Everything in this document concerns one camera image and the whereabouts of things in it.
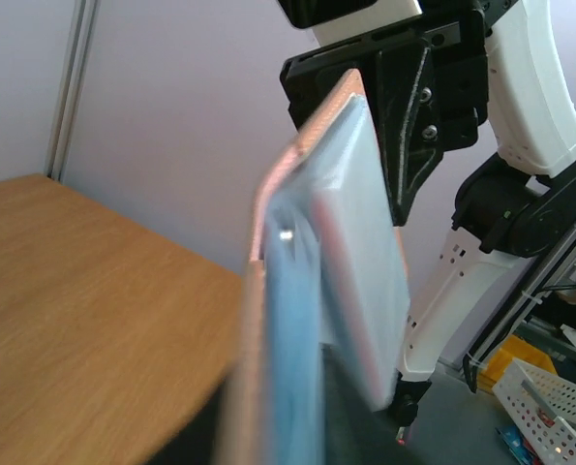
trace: white wall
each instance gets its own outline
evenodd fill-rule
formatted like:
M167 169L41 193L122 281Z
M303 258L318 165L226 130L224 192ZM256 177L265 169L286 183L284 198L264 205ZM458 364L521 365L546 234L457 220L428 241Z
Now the white wall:
M0 180L45 170L75 0L0 0Z
M553 17L576 102L576 0L553 0ZM65 182L239 271L252 194L293 134L278 74L315 46L311 36L290 29L274 0L112 0L95 34ZM488 125L480 135L447 153L417 196L404 229L413 293L438 260L458 187L496 150ZM464 350L512 281L484 297L445 357Z

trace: wooden table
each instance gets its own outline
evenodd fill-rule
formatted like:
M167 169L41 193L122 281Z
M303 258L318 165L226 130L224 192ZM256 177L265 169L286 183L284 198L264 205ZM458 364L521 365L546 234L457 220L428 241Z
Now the wooden table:
M0 183L0 465L142 461L227 370L239 295L45 177Z

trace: white plastic basket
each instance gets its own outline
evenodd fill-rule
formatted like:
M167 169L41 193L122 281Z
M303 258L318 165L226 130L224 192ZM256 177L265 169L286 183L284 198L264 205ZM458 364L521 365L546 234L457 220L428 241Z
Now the white plastic basket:
M576 385L514 359L493 392L546 465L576 465Z

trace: black cable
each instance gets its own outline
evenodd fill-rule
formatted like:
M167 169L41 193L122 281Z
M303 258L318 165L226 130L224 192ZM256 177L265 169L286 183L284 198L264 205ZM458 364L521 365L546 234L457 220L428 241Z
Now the black cable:
M544 293L547 291L571 291L576 289L576 283L569 283L569 284L560 284L554 286L547 286L545 288L541 288L539 291Z

